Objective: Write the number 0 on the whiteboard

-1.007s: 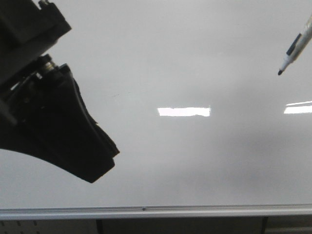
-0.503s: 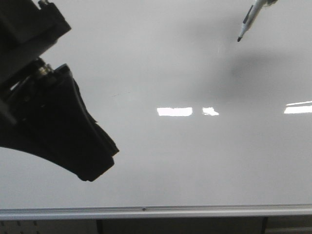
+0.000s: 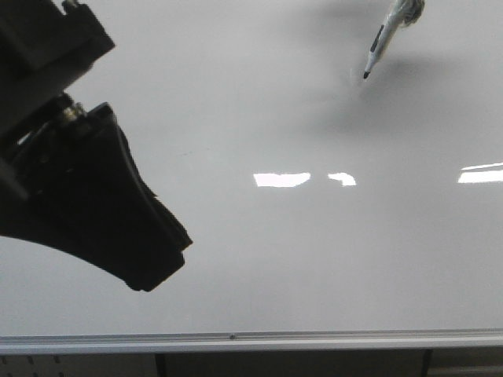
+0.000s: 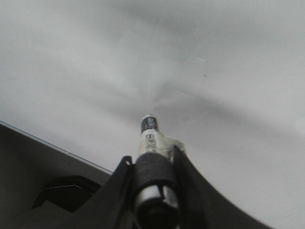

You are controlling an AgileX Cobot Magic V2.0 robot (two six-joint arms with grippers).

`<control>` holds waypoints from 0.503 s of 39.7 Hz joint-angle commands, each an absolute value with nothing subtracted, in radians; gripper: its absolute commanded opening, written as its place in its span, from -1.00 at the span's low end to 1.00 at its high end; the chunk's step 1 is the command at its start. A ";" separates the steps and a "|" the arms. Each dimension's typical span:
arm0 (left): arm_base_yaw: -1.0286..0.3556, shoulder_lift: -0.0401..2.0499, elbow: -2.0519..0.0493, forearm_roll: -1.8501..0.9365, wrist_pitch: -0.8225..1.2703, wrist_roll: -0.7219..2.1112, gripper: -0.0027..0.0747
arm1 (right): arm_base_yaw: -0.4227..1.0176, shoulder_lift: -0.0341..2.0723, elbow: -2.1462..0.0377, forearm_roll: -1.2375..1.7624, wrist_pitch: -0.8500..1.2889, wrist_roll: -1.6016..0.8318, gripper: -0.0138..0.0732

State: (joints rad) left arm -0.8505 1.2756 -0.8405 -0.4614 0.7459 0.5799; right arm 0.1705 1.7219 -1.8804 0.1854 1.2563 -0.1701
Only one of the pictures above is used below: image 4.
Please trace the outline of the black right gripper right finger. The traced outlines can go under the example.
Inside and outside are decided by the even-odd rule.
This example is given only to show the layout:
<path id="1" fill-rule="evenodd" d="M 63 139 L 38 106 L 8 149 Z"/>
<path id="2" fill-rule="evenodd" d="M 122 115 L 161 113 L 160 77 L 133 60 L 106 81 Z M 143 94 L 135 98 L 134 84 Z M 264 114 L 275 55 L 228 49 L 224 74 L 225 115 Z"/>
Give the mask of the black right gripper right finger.
<path id="1" fill-rule="evenodd" d="M 270 228 L 221 195 L 176 146 L 173 167 L 179 187 L 181 229 Z"/>

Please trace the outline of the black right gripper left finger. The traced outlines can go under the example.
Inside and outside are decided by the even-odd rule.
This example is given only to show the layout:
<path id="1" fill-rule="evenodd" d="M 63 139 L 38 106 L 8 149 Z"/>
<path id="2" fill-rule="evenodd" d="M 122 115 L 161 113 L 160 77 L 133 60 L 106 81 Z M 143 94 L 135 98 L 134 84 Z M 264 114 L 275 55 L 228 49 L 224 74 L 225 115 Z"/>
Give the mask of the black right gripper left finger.
<path id="1" fill-rule="evenodd" d="M 66 176 L 48 182 L 32 208 L 15 219 L 17 229 L 131 229 L 132 159 L 125 156 L 104 185 Z"/>

